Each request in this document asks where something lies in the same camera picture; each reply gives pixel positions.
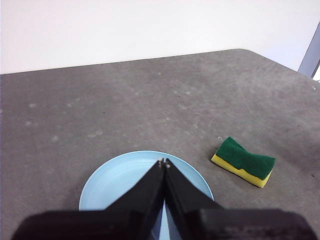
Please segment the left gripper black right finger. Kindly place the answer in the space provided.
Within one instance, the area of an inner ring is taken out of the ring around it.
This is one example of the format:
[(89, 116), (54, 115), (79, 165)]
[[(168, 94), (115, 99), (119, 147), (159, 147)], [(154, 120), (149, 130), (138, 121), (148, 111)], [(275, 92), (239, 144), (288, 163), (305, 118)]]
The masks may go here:
[(173, 164), (164, 163), (165, 200), (183, 240), (315, 240), (305, 218), (280, 209), (223, 208)]

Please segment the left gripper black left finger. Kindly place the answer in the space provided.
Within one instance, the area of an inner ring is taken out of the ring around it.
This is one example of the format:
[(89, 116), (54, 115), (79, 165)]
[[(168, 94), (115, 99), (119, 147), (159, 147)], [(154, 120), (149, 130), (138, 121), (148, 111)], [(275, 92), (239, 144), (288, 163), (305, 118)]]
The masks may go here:
[(21, 222), (14, 240), (146, 240), (164, 202), (165, 163), (157, 160), (103, 210), (47, 211)]

